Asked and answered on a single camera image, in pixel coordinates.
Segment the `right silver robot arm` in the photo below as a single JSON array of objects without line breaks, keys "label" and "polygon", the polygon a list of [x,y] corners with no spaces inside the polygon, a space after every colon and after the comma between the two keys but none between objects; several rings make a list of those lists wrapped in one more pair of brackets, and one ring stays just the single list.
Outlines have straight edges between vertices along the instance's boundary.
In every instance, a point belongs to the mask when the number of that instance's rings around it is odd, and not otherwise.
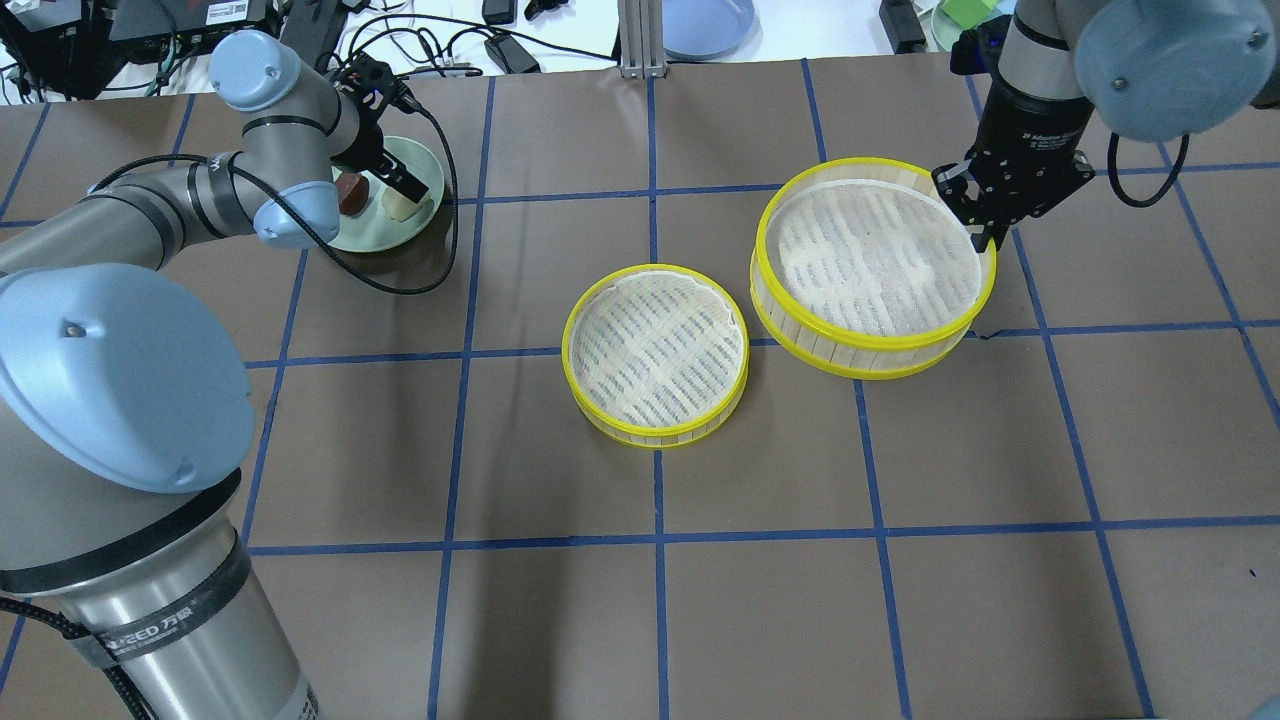
[{"label": "right silver robot arm", "polygon": [[1245,108],[1277,105],[1275,1],[1019,1],[1012,14],[961,33],[950,69],[989,77],[975,140],[937,167],[941,200],[977,252],[998,249],[1097,174],[1080,138],[1093,117],[1111,132],[1107,174],[1117,199],[1148,208],[1116,177],[1117,143],[1178,141]]}]

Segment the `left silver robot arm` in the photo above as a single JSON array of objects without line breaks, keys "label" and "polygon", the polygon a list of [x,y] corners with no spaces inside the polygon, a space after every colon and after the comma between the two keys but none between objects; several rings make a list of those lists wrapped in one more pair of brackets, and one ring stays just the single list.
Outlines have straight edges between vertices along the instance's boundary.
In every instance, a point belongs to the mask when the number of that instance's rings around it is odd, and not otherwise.
[{"label": "left silver robot arm", "polygon": [[321,719],[227,516],[253,438],[244,363],[163,268],[237,236],[332,254],[337,170],[393,193],[403,240],[439,197],[378,123],[422,106],[367,54],[324,76],[243,29],[210,81],[242,151],[128,163],[3,243],[3,611],[58,632],[136,719]]}]

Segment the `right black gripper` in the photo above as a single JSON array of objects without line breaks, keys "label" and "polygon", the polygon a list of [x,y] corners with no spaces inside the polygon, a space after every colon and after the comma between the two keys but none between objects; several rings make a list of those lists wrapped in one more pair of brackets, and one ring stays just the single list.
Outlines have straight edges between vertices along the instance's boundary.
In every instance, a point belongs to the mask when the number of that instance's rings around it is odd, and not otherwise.
[{"label": "right black gripper", "polygon": [[975,252],[998,252],[1016,223],[1042,217],[1094,178],[1079,149],[1093,113],[1085,97],[1042,99],[993,76],[974,143],[961,161],[931,173],[940,199],[972,231]]}]

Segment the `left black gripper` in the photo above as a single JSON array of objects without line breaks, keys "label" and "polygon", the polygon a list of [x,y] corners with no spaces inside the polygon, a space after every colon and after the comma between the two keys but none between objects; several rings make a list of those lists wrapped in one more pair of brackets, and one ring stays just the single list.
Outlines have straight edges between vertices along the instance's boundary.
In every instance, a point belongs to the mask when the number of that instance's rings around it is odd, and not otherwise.
[{"label": "left black gripper", "polygon": [[380,204],[384,209],[412,209],[429,195],[429,186],[387,151],[380,126],[361,126],[346,149],[346,172],[372,173],[384,182]]}]

